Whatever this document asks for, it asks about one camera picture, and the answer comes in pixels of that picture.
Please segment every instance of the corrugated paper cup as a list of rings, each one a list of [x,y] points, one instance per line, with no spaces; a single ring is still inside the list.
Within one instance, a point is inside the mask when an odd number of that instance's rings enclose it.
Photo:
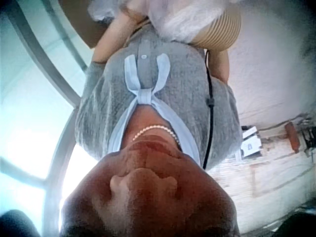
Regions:
[[[223,15],[204,27],[191,44],[211,51],[224,51],[237,40],[240,29],[240,11],[236,5],[230,4]]]

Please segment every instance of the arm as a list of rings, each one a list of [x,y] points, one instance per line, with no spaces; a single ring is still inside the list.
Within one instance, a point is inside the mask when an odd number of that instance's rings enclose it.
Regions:
[[[145,18],[139,13],[143,11],[145,4],[144,0],[131,0],[126,7],[123,7],[123,11],[110,24],[95,47],[92,56],[93,62],[106,63],[114,53],[124,46],[137,24]]]
[[[106,63],[114,53],[124,46],[135,27],[136,22],[120,12],[95,47],[92,61]]]
[[[227,50],[222,52],[211,51],[208,54],[208,68],[213,77],[227,84],[230,72]]]

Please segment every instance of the neck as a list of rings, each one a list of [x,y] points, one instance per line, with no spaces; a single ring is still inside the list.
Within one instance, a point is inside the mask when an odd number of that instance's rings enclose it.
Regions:
[[[164,120],[151,106],[137,106],[125,130],[122,141],[122,148],[133,142],[133,138],[139,131],[141,131],[145,127],[152,125],[162,125],[171,128],[170,124],[166,120]],[[178,144],[176,143],[174,138],[168,132],[162,129],[151,129],[146,131],[143,135],[159,136],[172,146],[178,148]]]

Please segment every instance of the light blue tie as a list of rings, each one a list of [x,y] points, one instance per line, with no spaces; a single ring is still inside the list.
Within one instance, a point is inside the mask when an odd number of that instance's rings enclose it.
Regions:
[[[154,89],[141,89],[137,76],[135,55],[125,58],[125,83],[127,89],[136,95],[116,124],[109,141],[108,153],[118,152],[121,147],[124,131],[136,106],[151,105],[162,118],[168,121],[178,136],[182,152],[189,155],[198,165],[200,158],[197,143],[182,119],[163,101],[155,97],[155,93],[163,89],[170,72],[170,61],[166,54],[157,57],[158,80]]]

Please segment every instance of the woman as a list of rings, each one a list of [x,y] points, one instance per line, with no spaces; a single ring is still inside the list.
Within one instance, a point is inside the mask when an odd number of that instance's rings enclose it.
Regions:
[[[144,9],[123,6],[95,48],[76,139],[100,161],[66,200],[62,236],[238,235],[233,201],[202,169],[240,148],[227,52],[211,54],[209,84],[203,50],[150,25],[122,48]]]

